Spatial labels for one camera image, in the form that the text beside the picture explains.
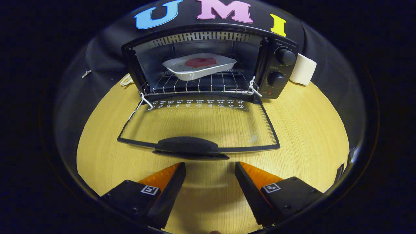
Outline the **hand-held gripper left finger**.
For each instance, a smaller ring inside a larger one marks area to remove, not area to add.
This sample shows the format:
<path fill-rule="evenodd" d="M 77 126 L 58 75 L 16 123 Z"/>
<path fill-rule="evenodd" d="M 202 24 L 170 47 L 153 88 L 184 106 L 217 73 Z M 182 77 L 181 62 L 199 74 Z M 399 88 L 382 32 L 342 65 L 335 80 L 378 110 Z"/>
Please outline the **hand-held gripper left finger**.
<path fill-rule="evenodd" d="M 125 180 L 101 198 L 135 222 L 164 229 L 185 177 L 186 166 L 180 162 L 138 182 Z"/>

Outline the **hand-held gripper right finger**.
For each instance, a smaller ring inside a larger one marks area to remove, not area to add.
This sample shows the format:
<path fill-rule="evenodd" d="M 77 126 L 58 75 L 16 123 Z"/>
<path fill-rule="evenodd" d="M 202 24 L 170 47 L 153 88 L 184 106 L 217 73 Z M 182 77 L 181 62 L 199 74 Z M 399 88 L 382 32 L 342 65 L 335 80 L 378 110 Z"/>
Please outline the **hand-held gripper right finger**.
<path fill-rule="evenodd" d="M 295 176 L 283 179 L 242 161 L 235 163 L 235 177 L 263 228 L 287 220 L 323 195 Z"/>

